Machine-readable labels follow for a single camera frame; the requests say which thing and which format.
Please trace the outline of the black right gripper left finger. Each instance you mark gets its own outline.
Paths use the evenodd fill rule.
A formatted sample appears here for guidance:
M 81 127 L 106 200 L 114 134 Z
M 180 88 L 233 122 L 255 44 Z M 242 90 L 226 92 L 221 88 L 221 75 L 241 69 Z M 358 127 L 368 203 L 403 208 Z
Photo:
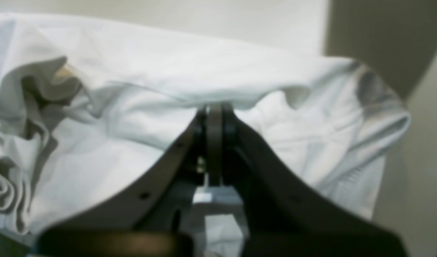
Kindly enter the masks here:
M 202 149 L 206 107 L 140 178 L 117 195 L 45 230 L 39 257 L 192 257 L 182 215 L 204 180 L 194 167 Z

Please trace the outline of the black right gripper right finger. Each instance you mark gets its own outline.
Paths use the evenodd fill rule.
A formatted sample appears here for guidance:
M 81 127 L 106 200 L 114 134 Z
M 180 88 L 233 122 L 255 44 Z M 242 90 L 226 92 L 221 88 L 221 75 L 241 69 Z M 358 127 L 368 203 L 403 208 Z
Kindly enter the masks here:
M 233 186 L 250 238 L 243 257 L 406 257 L 394 234 L 349 213 L 295 176 L 230 104 L 208 107 L 208 182 Z

